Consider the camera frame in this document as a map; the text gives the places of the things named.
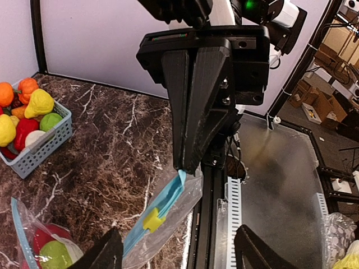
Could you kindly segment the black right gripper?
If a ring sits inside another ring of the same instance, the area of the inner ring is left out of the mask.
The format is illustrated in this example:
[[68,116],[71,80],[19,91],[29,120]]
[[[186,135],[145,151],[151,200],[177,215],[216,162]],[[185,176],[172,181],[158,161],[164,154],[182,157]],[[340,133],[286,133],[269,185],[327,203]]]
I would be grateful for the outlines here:
[[263,103],[269,47],[264,26],[186,28],[144,36],[136,58],[167,89],[176,170],[195,172],[234,102]]

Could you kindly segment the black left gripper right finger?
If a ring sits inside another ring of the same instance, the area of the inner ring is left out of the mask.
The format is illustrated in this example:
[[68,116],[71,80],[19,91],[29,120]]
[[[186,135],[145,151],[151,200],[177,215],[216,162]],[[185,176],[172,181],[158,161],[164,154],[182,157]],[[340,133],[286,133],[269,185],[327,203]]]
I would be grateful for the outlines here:
[[252,268],[293,268],[293,264],[273,251],[247,225],[237,229],[234,251],[236,268],[243,268],[243,257],[247,258]]

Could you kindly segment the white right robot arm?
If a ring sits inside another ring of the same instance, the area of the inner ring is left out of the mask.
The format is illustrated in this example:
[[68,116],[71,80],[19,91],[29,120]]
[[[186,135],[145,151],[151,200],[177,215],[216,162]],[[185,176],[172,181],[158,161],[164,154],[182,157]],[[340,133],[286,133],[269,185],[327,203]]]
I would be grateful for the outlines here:
[[184,28],[144,36],[136,58],[168,93],[173,166],[194,174],[219,164],[237,129],[238,105],[264,101],[269,70],[289,54],[307,13],[290,1],[142,1],[156,19]]

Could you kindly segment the green pear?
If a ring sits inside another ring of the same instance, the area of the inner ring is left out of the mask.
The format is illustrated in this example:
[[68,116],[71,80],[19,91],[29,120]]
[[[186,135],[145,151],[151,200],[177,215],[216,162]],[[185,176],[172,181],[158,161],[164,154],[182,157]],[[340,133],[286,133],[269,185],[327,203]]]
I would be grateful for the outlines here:
[[63,243],[50,241],[45,244],[39,254],[42,268],[68,268],[73,264],[72,258]]

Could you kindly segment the red tomato with stem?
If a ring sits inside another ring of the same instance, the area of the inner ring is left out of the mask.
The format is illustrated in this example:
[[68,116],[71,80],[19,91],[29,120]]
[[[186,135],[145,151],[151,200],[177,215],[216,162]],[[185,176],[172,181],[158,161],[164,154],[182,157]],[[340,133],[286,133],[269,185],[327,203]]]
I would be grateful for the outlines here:
[[49,234],[42,229],[37,228],[33,237],[33,250],[36,254],[40,253],[40,250],[48,242],[54,241],[55,239],[51,234],[55,234],[61,238],[72,239],[70,231],[56,224],[45,224],[45,227],[49,231]]

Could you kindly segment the clear zip bag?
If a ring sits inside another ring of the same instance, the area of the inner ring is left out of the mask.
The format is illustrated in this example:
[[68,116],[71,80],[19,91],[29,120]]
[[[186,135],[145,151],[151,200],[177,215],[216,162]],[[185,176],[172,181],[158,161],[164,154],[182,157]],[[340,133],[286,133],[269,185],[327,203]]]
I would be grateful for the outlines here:
[[171,172],[123,241],[123,268],[140,268],[172,237],[202,197],[203,174]]
[[13,197],[11,211],[22,268],[69,268],[84,255],[68,229],[42,223]]

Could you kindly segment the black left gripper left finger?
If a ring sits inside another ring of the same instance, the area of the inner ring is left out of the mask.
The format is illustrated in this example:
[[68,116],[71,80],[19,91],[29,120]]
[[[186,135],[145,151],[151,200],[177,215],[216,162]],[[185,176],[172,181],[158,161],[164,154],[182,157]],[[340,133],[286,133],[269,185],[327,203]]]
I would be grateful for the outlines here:
[[121,269],[122,259],[122,237],[117,228],[111,228],[69,269]]

